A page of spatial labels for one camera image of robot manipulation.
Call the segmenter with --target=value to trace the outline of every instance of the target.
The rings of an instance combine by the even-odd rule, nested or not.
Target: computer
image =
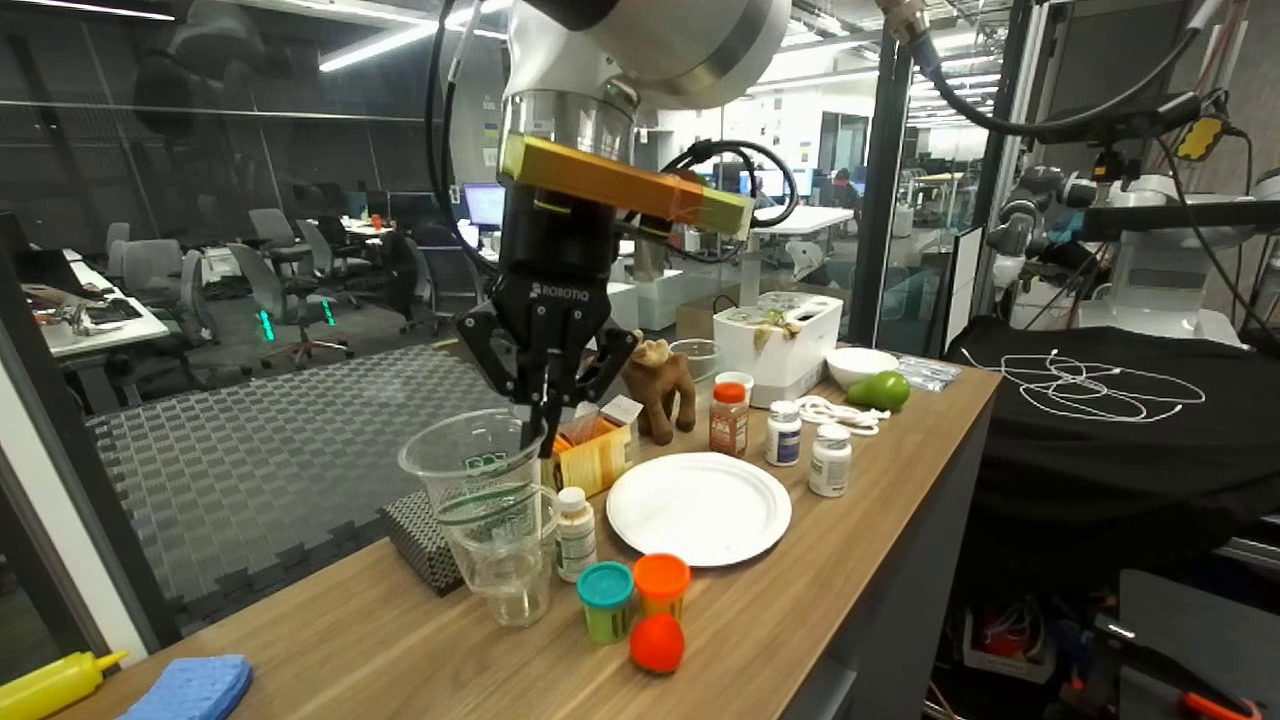
[[[506,205],[506,188],[505,188],[505,186],[466,186],[466,188],[465,188],[466,220],[472,220],[480,234],[493,234],[493,228],[505,226],[505,205]]]
[[[61,250],[27,250],[12,256],[16,281],[20,285],[48,285],[72,296],[88,296],[77,267],[69,266],[69,256]]]

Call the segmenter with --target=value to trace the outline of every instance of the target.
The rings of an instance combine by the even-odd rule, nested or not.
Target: cardboard box
[[[558,489],[606,493],[636,466],[636,413],[615,396],[603,413],[570,415],[551,440]]]

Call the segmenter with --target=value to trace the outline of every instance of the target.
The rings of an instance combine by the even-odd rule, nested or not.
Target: black pole
[[[904,117],[908,117],[908,83],[912,83],[908,44],[885,23],[870,155],[866,155],[866,202],[865,202],[865,228],[855,246],[855,276],[852,276],[848,330],[842,330],[842,342],[852,346],[875,346],[885,254],[888,254],[894,170],[900,170]]]

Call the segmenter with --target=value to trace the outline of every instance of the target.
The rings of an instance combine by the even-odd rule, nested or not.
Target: orange cup
[[[681,557],[650,551],[631,565],[641,618],[681,618],[692,572]]]

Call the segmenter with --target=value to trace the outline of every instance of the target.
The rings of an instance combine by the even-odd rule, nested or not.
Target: office chair
[[[262,342],[277,342],[277,320],[294,325],[299,342],[288,350],[288,361],[315,361],[315,351],[338,351],[354,356],[349,342],[315,342],[308,330],[313,325],[336,325],[331,316],[331,296],[322,292],[320,281],[308,276],[277,276],[277,267],[252,254],[248,246],[230,246],[230,256],[241,266],[241,276],[248,281],[256,320]]]
[[[320,281],[342,281],[342,276],[369,267],[363,256],[338,256],[338,254],[327,246],[327,236],[322,236],[322,228],[320,228],[315,220],[299,220],[294,234],[299,234],[299,242],[313,250],[313,276],[320,276]]]
[[[140,406],[149,396],[140,389],[153,389],[173,373],[182,381],[182,389],[200,389],[187,351],[217,342],[202,306],[200,254],[182,254],[177,242],[113,242],[113,266],[121,273],[121,287],[149,306],[173,333],[159,346],[121,356],[122,399]]]

